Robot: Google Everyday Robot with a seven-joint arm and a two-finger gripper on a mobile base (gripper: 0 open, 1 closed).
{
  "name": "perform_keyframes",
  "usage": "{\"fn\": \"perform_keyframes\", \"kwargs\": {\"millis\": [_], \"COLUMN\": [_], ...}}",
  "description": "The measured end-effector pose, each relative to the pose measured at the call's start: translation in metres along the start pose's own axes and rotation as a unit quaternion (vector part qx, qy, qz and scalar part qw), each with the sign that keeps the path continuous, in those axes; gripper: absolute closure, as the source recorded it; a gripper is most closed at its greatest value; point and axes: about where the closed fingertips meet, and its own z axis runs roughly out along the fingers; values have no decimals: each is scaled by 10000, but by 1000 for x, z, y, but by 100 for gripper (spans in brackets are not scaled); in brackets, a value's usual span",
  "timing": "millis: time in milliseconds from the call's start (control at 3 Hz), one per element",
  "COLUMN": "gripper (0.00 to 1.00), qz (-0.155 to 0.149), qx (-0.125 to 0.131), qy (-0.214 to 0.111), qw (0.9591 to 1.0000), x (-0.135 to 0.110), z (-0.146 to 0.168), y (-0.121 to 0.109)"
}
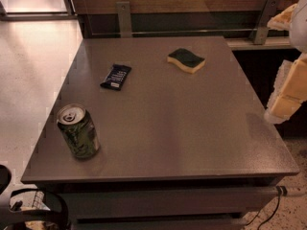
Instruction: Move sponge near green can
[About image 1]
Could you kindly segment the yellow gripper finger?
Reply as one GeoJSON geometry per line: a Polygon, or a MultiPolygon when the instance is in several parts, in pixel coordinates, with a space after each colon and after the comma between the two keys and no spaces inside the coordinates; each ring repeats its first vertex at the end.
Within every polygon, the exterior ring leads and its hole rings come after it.
{"type": "Polygon", "coordinates": [[[278,68],[264,118],[271,124],[288,121],[307,101],[307,62],[284,60],[278,68]]]}
{"type": "Polygon", "coordinates": [[[272,30],[288,31],[292,21],[292,14],[295,10],[296,4],[289,6],[283,12],[272,17],[267,23],[267,27],[272,30]]]}

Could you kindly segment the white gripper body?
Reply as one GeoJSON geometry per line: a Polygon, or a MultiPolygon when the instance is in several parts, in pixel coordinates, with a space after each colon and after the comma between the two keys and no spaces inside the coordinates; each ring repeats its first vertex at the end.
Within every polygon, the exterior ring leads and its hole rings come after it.
{"type": "Polygon", "coordinates": [[[301,53],[307,53],[307,0],[299,0],[290,24],[291,45],[301,53]]]}

